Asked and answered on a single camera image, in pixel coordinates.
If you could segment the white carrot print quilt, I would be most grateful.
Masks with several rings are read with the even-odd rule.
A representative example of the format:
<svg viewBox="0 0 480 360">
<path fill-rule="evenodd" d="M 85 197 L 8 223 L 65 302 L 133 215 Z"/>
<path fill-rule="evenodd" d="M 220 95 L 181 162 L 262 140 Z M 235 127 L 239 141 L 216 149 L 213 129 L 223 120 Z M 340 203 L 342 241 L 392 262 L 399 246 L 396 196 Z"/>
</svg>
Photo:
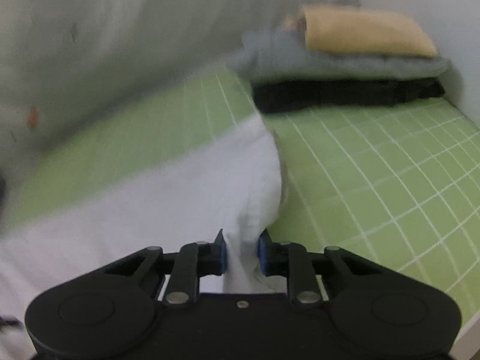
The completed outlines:
<svg viewBox="0 0 480 360">
<path fill-rule="evenodd" d="M 239 46 L 310 3 L 1 0 L 1 185 L 84 120 Z"/>
</svg>

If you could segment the black folded garment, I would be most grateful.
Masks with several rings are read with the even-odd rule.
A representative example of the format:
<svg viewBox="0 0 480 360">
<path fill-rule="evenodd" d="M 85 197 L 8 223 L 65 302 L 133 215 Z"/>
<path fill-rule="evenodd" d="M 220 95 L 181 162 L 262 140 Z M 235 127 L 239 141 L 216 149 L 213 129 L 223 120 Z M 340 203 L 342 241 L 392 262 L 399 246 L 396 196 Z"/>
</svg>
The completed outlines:
<svg viewBox="0 0 480 360">
<path fill-rule="evenodd" d="M 251 86 L 253 101 L 263 114 L 310 107 L 394 107 L 417 99 L 441 98 L 436 78 L 418 80 L 287 80 Z"/>
</svg>

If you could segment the grey folded garment stack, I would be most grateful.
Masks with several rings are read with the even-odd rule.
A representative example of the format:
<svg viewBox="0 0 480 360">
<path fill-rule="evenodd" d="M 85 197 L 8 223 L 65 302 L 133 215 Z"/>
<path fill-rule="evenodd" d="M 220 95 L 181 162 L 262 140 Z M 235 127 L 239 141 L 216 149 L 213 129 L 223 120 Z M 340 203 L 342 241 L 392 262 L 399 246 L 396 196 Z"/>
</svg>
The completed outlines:
<svg viewBox="0 0 480 360">
<path fill-rule="evenodd" d="M 252 82 L 287 78 L 314 80 L 420 80 L 437 78 L 450 68 L 446 58 L 389 55 L 334 55 L 310 51 L 295 30 L 246 33 L 243 52 L 231 64 Z"/>
</svg>

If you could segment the green grid bed sheet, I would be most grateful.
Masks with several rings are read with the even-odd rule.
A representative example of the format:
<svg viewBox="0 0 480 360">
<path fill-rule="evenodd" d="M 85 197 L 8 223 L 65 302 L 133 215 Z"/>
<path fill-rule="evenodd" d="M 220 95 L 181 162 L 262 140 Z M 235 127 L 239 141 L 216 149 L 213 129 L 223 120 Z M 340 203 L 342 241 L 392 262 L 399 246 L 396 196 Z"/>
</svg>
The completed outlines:
<svg viewBox="0 0 480 360">
<path fill-rule="evenodd" d="M 127 106 L 46 152 L 13 208 L 16 225 L 73 206 L 219 139 L 255 113 L 219 71 Z M 340 245 L 479 312 L 479 128 L 442 98 L 397 107 L 269 115 L 288 169 L 279 240 Z"/>
</svg>

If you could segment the white trousers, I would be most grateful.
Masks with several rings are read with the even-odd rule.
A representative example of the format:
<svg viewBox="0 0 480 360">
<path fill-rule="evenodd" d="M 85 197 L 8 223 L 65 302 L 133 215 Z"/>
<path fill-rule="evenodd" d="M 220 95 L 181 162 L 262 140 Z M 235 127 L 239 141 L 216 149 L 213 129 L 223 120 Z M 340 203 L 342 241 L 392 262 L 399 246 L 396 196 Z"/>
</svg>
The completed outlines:
<svg viewBox="0 0 480 360">
<path fill-rule="evenodd" d="M 1 312 L 22 318 L 42 291 L 148 246 L 175 252 L 222 233 L 228 269 L 214 293 L 282 292 L 260 271 L 260 233 L 278 218 L 283 170 L 277 142 L 253 115 L 210 145 L 155 166 L 71 208 L 1 236 Z"/>
</svg>

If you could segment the yellow folded garment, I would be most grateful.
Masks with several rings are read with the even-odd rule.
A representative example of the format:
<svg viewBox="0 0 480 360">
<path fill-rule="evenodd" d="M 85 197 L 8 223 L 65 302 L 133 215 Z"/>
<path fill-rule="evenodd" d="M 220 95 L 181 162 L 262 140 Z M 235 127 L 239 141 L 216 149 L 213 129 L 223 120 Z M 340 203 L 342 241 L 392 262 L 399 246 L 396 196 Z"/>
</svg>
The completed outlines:
<svg viewBox="0 0 480 360">
<path fill-rule="evenodd" d="M 326 53 L 435 58 L 433 40 L 408 16 L 386 10 L 306 5 L 281 25 L 300 32 L 309 50 Z"/>
</svg>

